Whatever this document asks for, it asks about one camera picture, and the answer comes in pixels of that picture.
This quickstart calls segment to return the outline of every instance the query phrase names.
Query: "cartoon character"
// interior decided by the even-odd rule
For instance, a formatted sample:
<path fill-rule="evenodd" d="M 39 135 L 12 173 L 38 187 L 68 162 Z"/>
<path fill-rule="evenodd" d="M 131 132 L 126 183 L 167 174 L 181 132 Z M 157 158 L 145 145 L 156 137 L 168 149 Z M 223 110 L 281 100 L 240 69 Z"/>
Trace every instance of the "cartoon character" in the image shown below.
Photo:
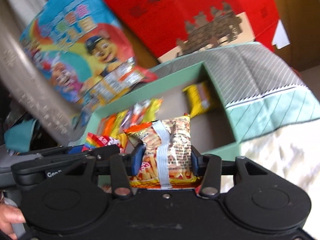
<path fill-rule="evenodd" d="M 60 54 L 57 53 L 51 64 L 51 83 L 62 88 L 63 92 L 80 91 L 82 83 L 78 81 L 76 73 L 70 72 L 60 61 Z"/>
<path fill-rule="evenodd" d="M 105 77 L 121 64 L 121 61 L 116 57 L 117 45 L 112 43 L 107 35 L 90 37 L 85 42 L 85 47 L 88 53 L 106 64 L 104 70 L 97 73 L 97 76 Z"/>

